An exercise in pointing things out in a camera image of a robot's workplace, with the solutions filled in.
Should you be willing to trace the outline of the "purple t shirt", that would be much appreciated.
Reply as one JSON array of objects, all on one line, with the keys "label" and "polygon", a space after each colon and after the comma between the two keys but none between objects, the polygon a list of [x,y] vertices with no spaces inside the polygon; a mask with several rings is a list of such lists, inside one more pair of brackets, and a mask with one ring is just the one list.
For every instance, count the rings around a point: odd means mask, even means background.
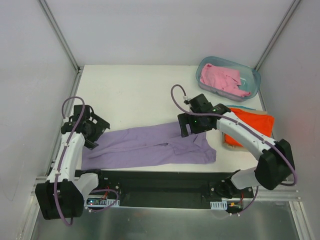
[{"label": "purple t shirt", "polygon": [[206,133],[182,137],[178,122],[110,131],[97,144],[93,150],[83,149],[82,170],[206,165],[215,163],[217,156]]}]

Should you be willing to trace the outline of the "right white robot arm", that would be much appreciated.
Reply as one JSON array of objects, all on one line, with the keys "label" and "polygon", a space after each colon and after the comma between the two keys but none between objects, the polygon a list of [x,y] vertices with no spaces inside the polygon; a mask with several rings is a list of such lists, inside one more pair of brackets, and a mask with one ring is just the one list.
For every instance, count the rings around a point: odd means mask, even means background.
[{"label": "right white robot arm", "polygon": [[248,187],[262,186],[273,190],[290,175],[297,181],[291,145],[284,139],[264,135],[241,120],[230,108],[223,104],[213,106],[200,94],[194,98],[183,97],[189,111],[178,115],[181,136],[217,130],[232,137],[247,149],[257,160],[257,165],[245,170],[237,170],[215,187],[218,195],[231,199]]}]

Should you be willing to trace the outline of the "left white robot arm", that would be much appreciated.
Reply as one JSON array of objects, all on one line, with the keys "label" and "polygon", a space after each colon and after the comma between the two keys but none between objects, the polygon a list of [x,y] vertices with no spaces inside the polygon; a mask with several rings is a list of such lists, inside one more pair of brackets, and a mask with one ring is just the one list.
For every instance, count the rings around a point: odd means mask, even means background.
[{"label": "left white robot arm", "polygon": [[90,105],[74,105],[73,115],[61,127],[61,143],[56,162],[44,183],[35,187],[35,195],[45,220],[78,218],[92,191],[99,195],[106,183],[98,169],[85,170],[79,179],[75,173],[83,150],[98,147],[98,139],[110,124],[96,115]]}]

